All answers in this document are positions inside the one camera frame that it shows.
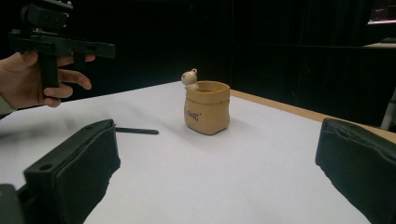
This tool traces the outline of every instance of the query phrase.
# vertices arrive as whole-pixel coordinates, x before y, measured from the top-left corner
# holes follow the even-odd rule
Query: pen holder
[[[216,81],[199,81],[197,90],[187,89],[184,120],[198,133],[215,134],[230,123],[230,87]]]

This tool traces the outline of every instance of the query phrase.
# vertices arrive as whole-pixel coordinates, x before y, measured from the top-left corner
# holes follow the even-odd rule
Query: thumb
[[[20,72],[37,62],[37,52],[26,51],[24,53],[14,53],[1,61],[1,66],[9,72]]]

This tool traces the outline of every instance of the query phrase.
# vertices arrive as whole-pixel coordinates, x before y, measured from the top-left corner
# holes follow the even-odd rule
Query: finger
[[[14,53],[0,61],[0,65],[9,72],[20,72],[37,62],[38,54],[35,51]]]
[[[58,88],[44,89],[44,94],[53,98],[67,98],[73,94],[73,89],[63,83],[60,83]]]
[[[61,99],[47,97],[44,99],[44,105],[49,107],[57,107],[61,104]]]
[[[91,62],[95,60],[94,54],[85,55],[85,62]],[[73,57],[61,57],[57,59],[58,66],[65,66],[74,62]]]
[[[77,71],[59,69],[59,80],[62,82],[77,83],[85,90],[90,90],[92,84],[89,78]]]

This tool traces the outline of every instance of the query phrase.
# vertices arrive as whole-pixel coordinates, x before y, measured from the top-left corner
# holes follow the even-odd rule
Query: human hand
[[[26,108],[34,105],[56,107],[62,98],[73,94],[73,89],[64,82],[77,83],[85,90],[92,87],[91,81],[80,72],[58,69],[58,88],[41,90],[41,79],[35,51],[14,53],[0,60],[0,95],[13,108]],[[94,55],[86,55],[85,61],[91,62]],[[57,59],[58,66],[73,63],[73,57]]]

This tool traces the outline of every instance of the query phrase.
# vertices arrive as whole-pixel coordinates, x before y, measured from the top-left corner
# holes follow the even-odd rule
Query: white tabletop
[[[0,121],[0,183],[85,125],[114,119],[120,169],[85,223],[369,223],[332,185],[315,155],[320,122],[232,97],[228,129],[212,136],[184,123],[174,82],[11,114]]]

